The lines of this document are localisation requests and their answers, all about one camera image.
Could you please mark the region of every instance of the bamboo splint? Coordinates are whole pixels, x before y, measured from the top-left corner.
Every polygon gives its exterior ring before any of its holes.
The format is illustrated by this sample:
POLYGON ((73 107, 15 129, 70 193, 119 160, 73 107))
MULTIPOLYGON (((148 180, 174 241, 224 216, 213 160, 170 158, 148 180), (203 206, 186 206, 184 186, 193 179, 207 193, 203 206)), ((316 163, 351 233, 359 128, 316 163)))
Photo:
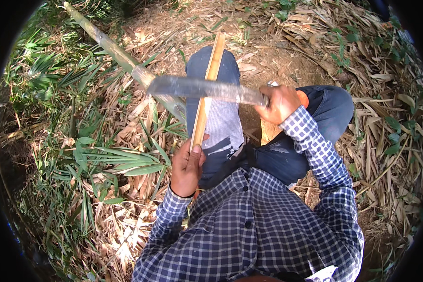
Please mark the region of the bamboo splint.
MULTIPOLYGON (((226 36, 223 33, 219 32, 216 35, 213 50, 211 51, 210 61, 208 62, 205 79, 216 80, 216 78, 218 77, 219 66, 221 65, 222 53, 224 52, 225 44, 226 36)), ((190 151, 196 144, 202 146, 205 124, 207 123, 208 112, 210 111, 211 104, 211 98, 204 97, 199 100, 199 105, 197 106, 196 119, 194 121, 194 128, 192 130, 191 146, 189 148, 190 151)))

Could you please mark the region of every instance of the blue jeans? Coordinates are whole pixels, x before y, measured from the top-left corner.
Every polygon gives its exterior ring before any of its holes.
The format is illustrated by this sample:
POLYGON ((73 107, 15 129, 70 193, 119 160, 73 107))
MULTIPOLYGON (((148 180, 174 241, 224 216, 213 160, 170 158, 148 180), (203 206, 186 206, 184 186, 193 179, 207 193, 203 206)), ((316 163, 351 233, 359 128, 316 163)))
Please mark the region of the blue jeans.
MULTIPOLYGON (((212 47, 207 46, 194 53, 188 61, 185 72, 188 77, 204 78, 212 47)), ((217 80, 239 85, 240 73, 235 57, 225 50, 222 56, 217 80)), ((318 125, 318 131, 333 144, 340 138, 348 126, 354 110, 350 94, 341 87, 314 85, 299 87, 309 98, 307 111, 318 125)), ((187 99, 187 130, 192 134, 197 112, 198 99, 187 99)), ((210 139, 204 141, 203 150, 207 160, 203 166, 203 177, 199 182, 208 182, 220 168, 229 161, 230 156, 243 143, 243 133, 238 117, 238 105, 213 100, 206 133, 210 139)), ((285 185, 296 183, 310 170, 305 155, 294 150, 293 140, 284 132, 279 133, 271 142, 258 148, 251 148, 254 162, 250 166, 264 170, 285 185)), ((239 161, 236 167, 248 168, 248 161, 239 161)))

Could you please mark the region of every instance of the person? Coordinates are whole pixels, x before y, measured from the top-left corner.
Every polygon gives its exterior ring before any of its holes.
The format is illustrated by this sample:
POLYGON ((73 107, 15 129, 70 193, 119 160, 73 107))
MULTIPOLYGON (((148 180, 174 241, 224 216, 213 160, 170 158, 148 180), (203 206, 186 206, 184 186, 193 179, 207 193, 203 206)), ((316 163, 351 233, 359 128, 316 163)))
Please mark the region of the person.
MULTIPOLYGON (((205 77, 211 51, 191 56, 187 76, 205 77)), ((239 84, 229 51, 217 80, 239 84)), ((354 105, 340 87, 298 90, 309 98, 307 109, 292 87, 260 87, 270 106, 257 112, 283 132, 258 148, 244 140, 238 104, 212 101, 202 148, 189 152, 188 139, 173 158, 171 182, 132 281, 356 279, 364 237, 352 180, 333 148, 354 105), (314 210, 289 190, 310 169, 321 189, 314 210), (203 191, 189 210, 198 184, 203 191)), ((191 136, 198 99, 186 103, 191 136)))

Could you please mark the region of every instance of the right hand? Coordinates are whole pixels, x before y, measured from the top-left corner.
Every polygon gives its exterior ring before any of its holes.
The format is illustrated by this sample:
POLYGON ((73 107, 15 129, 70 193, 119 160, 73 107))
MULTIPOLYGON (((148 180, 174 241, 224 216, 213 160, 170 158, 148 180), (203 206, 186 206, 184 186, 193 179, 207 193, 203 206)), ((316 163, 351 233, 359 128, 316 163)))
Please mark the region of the right hand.
POLYGON ((254 106, 255 110, 265 121, 276 125, 284 122, 301 105, 296 89, 291 86, 262 86, 259 90, 270 98, 270 105, 254 106))

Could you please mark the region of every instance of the green bamboo stalk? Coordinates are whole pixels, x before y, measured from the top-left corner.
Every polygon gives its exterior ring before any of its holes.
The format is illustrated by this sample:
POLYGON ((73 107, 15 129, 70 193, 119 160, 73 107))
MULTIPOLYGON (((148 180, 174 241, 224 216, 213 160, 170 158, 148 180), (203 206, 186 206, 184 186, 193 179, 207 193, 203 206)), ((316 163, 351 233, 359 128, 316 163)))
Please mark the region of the green bamboo stalk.
MULTIPOLYGON (((126 72, 132 75, 145 89, 149 87, 155 75, 136 61, 121 46, 117 45, 95 25, 91 24, 71 4, 64 2, 64 7, 71 17, 103 48, 126 72)), ((186 124, 186 104, 179 97, 154 95, 169 112, 181 123, 186 124)))

